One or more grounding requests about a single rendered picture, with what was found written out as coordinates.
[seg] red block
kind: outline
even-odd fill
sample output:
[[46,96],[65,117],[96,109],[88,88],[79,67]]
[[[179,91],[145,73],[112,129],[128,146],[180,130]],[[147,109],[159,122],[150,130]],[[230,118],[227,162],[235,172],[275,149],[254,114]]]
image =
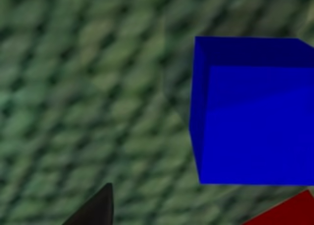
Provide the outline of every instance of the red block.
[[314,197],[303,191],[243,225],[314,225]]

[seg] dark blue cube face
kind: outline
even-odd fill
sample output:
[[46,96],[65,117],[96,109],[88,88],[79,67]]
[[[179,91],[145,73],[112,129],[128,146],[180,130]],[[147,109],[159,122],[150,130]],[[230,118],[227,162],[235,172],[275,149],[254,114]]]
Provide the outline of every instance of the dark blue cube face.
[[208,68],[201,182],[314,184],[314,69]]
[[201,183],[314,185],[313,57],[298,39],[196,39],[189,129]]

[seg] bright blue cube face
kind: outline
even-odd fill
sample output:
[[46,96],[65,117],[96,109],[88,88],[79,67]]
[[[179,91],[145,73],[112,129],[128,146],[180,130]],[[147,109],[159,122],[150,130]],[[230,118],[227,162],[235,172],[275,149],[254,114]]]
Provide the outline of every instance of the bright blue cube face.
[[196,47],[190,133],[201,183],[314,185],[314,64],[274,62],[265,48],[269,65],[249,65],[241,44],[232,65]]

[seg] textured green background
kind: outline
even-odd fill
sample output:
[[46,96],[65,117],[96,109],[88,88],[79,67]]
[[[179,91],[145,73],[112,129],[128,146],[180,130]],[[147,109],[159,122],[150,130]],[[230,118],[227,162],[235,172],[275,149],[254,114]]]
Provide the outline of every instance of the textured green background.
[[302,190],[200,186],[186,122],[195,35],[295,36],[308,1],[0,0],[0,225],[61,225],[106,182],[128,225],[239,225]]

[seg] dark pointed object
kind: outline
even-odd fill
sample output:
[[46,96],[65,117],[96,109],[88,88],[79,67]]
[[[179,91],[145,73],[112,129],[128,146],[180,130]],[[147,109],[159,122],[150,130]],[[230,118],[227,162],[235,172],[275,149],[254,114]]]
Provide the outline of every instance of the dark pointed object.
[[63,225],[113,225],[113,187],[107,183]]

